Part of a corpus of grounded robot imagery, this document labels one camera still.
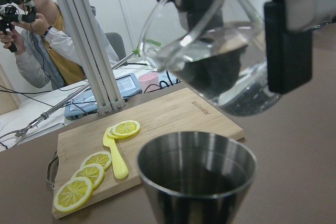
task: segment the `lemon slice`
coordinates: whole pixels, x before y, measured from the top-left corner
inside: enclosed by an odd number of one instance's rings
[[[117,138],[125,138],[137,134],[140,130],[140,123],[134,120],[127,120],[112,126],[110,133]]]
[[[83,167],[88,164],[100,164],[104,168],[104,170],[107,170],[107,168],[109,168],[110,165],[112,164],[111,153],[110,152],[95,152],[91,154],[90,156],[88,156],[86,159],[84,159],[80,167]]]
[[[83,205],[92,194],[92,182],[85,177],[76,177],[66,182],[54,197],[58,211],[70,212]]]
[[[92,182],[92,190],[95,190],[104,179],[104,168],[100,164],[88,164],[79,168],[71,177],[86,177]]]

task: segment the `brown tabletop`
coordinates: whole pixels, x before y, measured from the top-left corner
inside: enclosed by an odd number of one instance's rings
[[[245,131],[258,173],[234,224],[336,223],[336,26],[314,32],[313,79],[268,111],[228,117]],[[137,95],[127,108],[183,84]],[[0,153],[0,223],[156,223],[141,185],[56,220],[47,165],[60,132],[101,118],[89,115]]]

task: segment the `stainless steel cup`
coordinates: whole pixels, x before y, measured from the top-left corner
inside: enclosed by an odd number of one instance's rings
[[[256,159],[226,137],[176,132],[145,144],[138,169],[158,223],[230,223],[253,181]]]

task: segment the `metal frame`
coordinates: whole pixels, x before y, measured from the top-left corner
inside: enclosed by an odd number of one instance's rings
[[[89,0],[57,0],[101,115],[124,107]]]

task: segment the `yellow shirt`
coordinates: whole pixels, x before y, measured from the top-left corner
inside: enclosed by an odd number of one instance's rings
[[[65,33],[63,16],[61,12],[58,13],[53,27]],[[45,40],[45,38],[43,38],[43,44],[45,48],[47,49],[51,60],[53,61],[53,63],[55,64],[55,66],[57,67],[61,75],[63,76],[63,79],[66,85],[70,85],[75,82],[82,81],[85,78],[83,69],[77,63],[74,63],[71,60],[66,59],[65,57],[60,55],[58,52],[50,48],[50,45]]]

